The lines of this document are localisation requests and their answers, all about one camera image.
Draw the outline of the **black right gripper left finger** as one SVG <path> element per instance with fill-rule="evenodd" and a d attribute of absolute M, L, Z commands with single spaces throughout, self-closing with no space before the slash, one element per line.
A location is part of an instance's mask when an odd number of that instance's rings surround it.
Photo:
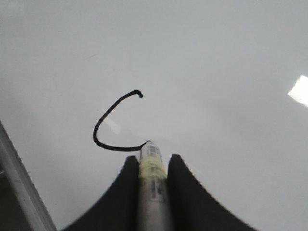
<path fill-rule="evenodd" d="M 134 231 L 139 189 L 139 163 L 126 158 L 115 181 L 106 193 L 66 231 Z"/>

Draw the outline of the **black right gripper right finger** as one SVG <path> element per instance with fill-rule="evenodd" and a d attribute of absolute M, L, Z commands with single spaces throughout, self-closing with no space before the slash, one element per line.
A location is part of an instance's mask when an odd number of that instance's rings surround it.
<path fill-rule="evenodd" d="M 177 231 L 254 231 L 221 205 L 195 178 L 179 154 L 168 164 L 167 189 Z"/>

